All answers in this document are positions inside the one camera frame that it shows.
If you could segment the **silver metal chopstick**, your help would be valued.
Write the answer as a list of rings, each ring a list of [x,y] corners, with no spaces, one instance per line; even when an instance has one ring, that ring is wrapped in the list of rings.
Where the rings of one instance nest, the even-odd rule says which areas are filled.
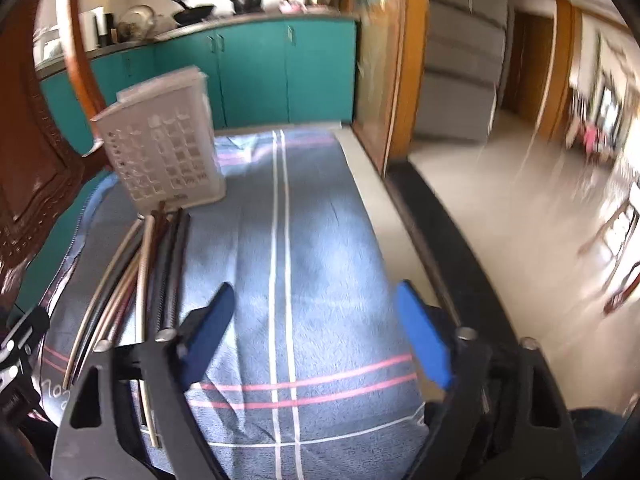
[[[140,247],[140,259],[138,265],[137,291],[136,291],[136,341],[145,342],[148,338],[148,296],[149,279],[152,271],[152,259],[154,256],[156,234],[158,228],[158,212],[154,211],[144,218],[143,235]],[[140,402],[142,414],[149,431],[149,437],[153,448],[160,447],[160,441],[155,429],[154,415],[151,398],[146,383],[140,379],[138,381],[140,390]]]

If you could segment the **teal kitchen base cabinets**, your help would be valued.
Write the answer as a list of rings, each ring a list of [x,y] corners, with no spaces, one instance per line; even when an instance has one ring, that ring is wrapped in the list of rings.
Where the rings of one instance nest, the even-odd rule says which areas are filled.
[[[120,47],[90,62],[107,104],[179,68],[207,77],[217,130],[344,122],[354,116],[357,23],[326,16],[261,16]]]

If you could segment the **black chopstick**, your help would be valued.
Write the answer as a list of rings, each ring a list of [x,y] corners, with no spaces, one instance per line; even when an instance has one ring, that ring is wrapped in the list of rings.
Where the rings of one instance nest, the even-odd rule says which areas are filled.
[[[165,328],[177,326],[184,252],[190,220],[190,214],[184,209],[175,211],[160,241],[160,254],[156,257],[152,279],[149,317],[149,330],[152,335]]]

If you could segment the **dark red chopstick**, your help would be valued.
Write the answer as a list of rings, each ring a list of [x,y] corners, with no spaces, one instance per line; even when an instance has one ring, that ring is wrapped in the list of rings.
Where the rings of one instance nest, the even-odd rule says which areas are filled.
[[[154,256],[152,259],[152,271],[154,269],[154,261],[157,253],[157,246],[160,244],[162,237],[164,235],[164,229],[166,228],[166,220],[163,210],[164,204],[160,204],[160,208],[158,208],[158,228],[156,234],[156,242],[154,249]],[[120,300],[118,306],[116,308],[114,322],[108,334],[112,337],[112,341],[119,342],[120,338],[122,338],[122,333],[125,331],[126,325],[128,323],[127,318],[129,315],[132,315],[134,318],[134,342],[136,341],[136,314],[134,313],[134,309],[136,308],[136,291],[137,291],[137,277],[138,277],[138,265],[140,259],[140,247],[141,247],[142,239],[140,242],[140,246],[137,251],[134,253],[134,258],[132,259],[132,263],[130,264],[129,269],[127,270],[128,274],[126,275],[126,280],[122,285],[122,293],[120,294]],[[149,307],[150,307],[150,296],[151,296],[151,281],[152,281],[152,271],[149,279],[149,296],[148,296],[148,317],[146,320],[149,325]]]

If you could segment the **blue plaid tablecloth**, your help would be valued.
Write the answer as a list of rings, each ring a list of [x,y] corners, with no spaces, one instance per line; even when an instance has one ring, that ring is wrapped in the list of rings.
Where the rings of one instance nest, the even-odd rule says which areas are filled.
[[[231,479],[399,479],[424,443],[418,375],[341,144],[220,138],[227,195],[189,212],[180,316],[233,289],[186,414]]]

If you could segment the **beige chopstick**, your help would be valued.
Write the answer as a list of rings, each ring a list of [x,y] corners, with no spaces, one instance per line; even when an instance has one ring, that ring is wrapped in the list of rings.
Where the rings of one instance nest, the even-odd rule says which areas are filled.
[[[112,255],[112,258],[111,258],[110,262],[108,263],[108,265],[107,265],[107,267],[106,267],[106,269],[105,269],[105,271],[104,271],[104,273],[102,275],[102,278],[100,278],[98,286],[96,286],[96,291],[94,292],[93,296],[91,297],[91,300],[90,300],[90,302],[88,304],[88,307],[85,310],[85,314],[82,317],[82,320],[81,320],[81,322],[79,324],[78,331],[76,333],[76,337],[75,337],[74,343],[72,345],[72,350],[70,350],[70,355],[68,356],[66,369],[65,369],[64,376],[63,376],[63,381],[62,381],[62,386],[65,389],[67,389],[70,386],[70,384],[72,383],[75,359],[76,359],[77,353],[79,351],[80,344],[82,343],[82,338],[84,338],[84,333],[85,333],[85,331],[86,331],[86,329],[87,329],[87,327],[89,325],[89,322],[91,321],[91,318],[93,316],[93,310],[96,307],[96,304],[101,299],[101,296],[103,295],[103,291],[104,291],[104,288],[106,286],[106,282],[108,281],[108,279],[113,274],[114,267],[116,266],[117,263],[119,263],[119,260],[122,258],[122,254],[125,252],[125,250],[128,248],[128,246],[131,244],[131,241],[134,239],[134,236],[140,230],[141,226],[142,226],[142,219],[140,217],[138,217],[136,220],[134,220],[134,223],[130,226],[130,228],[127,231],[126,235],[124,236],[122,241],[119,243],[117,249],[114,252],[114,255]]]

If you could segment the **white plastic utensil basket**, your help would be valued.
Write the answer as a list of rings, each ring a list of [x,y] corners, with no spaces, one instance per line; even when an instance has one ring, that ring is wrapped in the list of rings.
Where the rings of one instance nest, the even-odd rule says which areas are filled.
[[[226,195],[207,76],[196,66],[118,92],[91,123],[139,214],[209,204]]]

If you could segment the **black wok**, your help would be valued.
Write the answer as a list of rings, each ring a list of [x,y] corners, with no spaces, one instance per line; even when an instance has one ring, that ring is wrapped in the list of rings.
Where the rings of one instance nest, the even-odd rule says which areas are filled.
[[[172,14],[172,18],[179,26],[188,26],[206,21],[215,6],[213,4],[206,4],[205,6],[188,6],[182,0],[177,0],[181,10]]]

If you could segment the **black cooking pot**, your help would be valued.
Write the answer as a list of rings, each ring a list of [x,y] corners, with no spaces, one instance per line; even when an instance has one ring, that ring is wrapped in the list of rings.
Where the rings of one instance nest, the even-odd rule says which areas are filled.
[[[260,13],[264,10],[262,0],[229,0],[234,14]]]

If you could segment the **silver refrigerator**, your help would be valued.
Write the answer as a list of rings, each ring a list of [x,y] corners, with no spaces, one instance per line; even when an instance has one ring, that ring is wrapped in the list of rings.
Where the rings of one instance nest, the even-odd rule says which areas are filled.
[[[508,0],[428,0],[414,133],[484,143],[497,106]]]

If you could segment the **wooden glass sliding door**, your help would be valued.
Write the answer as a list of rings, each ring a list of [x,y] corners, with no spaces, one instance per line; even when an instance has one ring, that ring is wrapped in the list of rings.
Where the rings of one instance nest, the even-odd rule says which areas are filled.
[[[359,18],[352,128],[379,174],[408,157],[424,71],[428,0],[344,0]]]

